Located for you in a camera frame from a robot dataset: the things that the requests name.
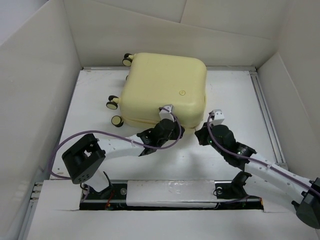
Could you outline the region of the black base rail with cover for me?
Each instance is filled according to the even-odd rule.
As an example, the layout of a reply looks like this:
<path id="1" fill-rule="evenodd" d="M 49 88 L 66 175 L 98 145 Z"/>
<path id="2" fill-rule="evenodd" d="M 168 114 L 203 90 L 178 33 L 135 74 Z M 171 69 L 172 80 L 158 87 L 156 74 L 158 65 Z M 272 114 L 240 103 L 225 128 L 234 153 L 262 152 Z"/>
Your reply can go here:
<path id="1" fill-rule="evenodd" d="M 228 191 L 230 180 L 113 180 L 101 196 L 84 186 L 82 211 L 263 210 L 259 197 Z"/>

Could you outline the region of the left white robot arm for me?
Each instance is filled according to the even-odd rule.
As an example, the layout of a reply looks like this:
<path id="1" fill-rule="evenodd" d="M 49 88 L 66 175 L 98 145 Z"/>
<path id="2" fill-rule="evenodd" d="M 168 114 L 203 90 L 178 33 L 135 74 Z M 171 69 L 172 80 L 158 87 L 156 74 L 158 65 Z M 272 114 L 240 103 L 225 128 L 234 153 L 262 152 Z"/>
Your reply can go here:
<path id="1" fill-rule="evenodd" d="M 100 198 L 107 198 L 112 183 L 107 174 L 99 170 L 103 161 L 122 157 L 142 157 L 163 149 L 168 141 L 178 141 L 185 129 L 177 121 L 163 119 L 153 128 L 126 139 L 98 140 L 94 134 L 81 137 L 62 154 L 62 160 L 75 185 L 85 184 Z"/>

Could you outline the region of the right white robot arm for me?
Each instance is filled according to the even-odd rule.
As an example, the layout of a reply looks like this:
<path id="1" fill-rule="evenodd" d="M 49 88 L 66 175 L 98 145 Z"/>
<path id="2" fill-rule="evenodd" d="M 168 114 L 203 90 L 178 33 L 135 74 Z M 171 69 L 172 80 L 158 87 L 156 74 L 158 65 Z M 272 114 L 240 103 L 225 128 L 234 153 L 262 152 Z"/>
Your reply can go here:
<path id="1" fill-rule="evenodd" d="M 195 132 L 201 146 L 213 147 L 232 167 L 240 169 L 225 196 L 244 198 L 257 196 L 295 213 L 304 224 L 320 228 L 320 179 L 296 175 L 263 158 L 257 151 L 236 141 L 225 125 L 204 123 Z"/>

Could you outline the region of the yellow hard-shell suitcase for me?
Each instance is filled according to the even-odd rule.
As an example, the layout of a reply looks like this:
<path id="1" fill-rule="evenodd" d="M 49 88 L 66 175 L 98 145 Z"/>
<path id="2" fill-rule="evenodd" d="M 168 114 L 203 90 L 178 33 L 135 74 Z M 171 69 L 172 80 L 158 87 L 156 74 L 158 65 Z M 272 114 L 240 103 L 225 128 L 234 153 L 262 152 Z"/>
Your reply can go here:
<path id="1" fill-rule="evenodd" d="M 193 57 L 140 52 L 126 53 L 129 67 L 120 96 L 110 95 L 106 107 L 120 110 L 122 121 L 132 127 L 157 124 L 160 108 L 173 106 L 185 129 L 197 127 L 206 108 L 207 67 Z"/>

